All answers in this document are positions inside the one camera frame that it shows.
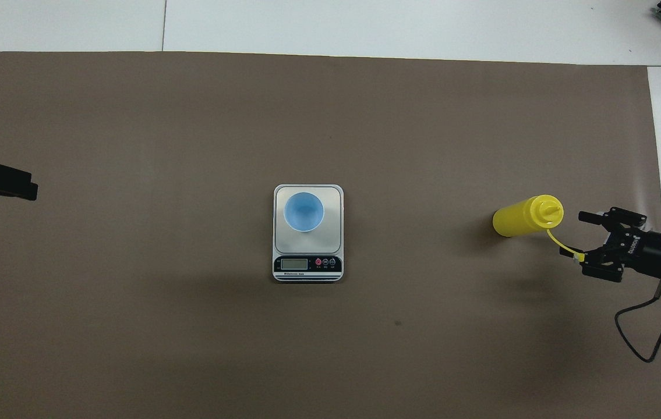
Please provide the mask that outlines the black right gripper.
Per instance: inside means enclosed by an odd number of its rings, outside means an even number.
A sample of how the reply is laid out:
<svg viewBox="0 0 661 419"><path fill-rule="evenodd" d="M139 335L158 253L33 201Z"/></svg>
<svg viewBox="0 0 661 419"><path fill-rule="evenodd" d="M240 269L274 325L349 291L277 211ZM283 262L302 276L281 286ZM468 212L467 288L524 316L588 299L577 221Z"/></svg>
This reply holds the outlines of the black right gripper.
<svg viewBox="0 0 661 419"><path fill-rule="evenodd" d="M578 220L600 225L608 232L620 232L613 234L613 245L575 249L575 259L584 276L621 283L627 267L651 278L661 278L661 233L642 230L646 215L611 207L600 213L580 211Z"/></svg>

